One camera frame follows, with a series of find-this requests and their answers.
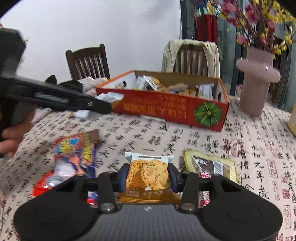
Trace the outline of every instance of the red cloth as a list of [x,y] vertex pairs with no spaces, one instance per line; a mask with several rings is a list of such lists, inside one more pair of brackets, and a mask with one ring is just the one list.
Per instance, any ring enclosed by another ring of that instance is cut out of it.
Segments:
[[195,22],[196,40],[215,42],[217,44],[217,17],[205,15]]

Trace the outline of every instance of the cardboard box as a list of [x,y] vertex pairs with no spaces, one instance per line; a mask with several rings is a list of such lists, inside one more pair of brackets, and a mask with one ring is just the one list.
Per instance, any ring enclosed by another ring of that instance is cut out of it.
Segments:
[[[216,100],[133,90],[137,77],[142,75],[155,77],[166,87],[184,83],[189,85],[190,89],[195,89],[196,84],[214,83],[213,96]],[[115,89],[115,86],[123,81],[125,81],[126,88]],[[131,70],[99,84],[96,92],[98,95],[107,92],[124,94],[124,99],[113,109],[113,112],[153,116],[213,131],[222,130],[229,107],[229,97],[220,79],[180,73]]]

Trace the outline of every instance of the table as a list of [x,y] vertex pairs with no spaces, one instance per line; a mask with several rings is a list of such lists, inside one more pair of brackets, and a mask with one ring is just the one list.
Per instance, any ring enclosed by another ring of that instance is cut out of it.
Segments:
[[[147,155],[172,154],[173,163],[185,170],[183,150],[199,150],[236,162],[239,184],[274,203],[283,214],[277,241],[293,241],[296,234],[296,137],[286,122],[289,113],[265,106],[253,119],[238,108],[232,97],[221,132],[137,116],[110,114],[97,121],[69,119],[69,112],[53,112],[26,134],[17,154],[0,169],[0,240],[19,240],[13,227],[16,209],[32,199],[34,184],[54,165],[55,140],[80,131],[100,130],[97,173],[118,170],[126,162],[125,151]],[[242,142],[243,150],[228,148],[229,140]]]

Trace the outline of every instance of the yellow snack package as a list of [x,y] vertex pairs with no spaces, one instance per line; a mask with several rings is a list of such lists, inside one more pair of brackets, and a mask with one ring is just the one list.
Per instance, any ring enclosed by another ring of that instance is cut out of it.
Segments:
[[172,192],[168,163],[174,156],[147,156],[125,153],[130,162],[126,190],[117,197],[121,203],[175,203],[180,197]]
[[[220,174],[237,182],[235,162],[214,155],[205,155],[197,150],[183,151],[186,170],[195,172],[202,178],[211,178],[212,174]],[[209,192],[199,192],[199,207],[204,207],[210,202]]]

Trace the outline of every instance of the wooden chair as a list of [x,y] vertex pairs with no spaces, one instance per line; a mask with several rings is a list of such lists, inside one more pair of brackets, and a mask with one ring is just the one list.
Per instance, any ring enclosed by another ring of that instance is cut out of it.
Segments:
[[182,45],[177,54],[173,72],[208,76],[207,59],[203,47]]
[[66,58],[72,80],[83,79],[87,76],[94,79],[102,77],[110,79],[104,44],[100,44],[100,47],[85,48],[74,52],[67,50]]

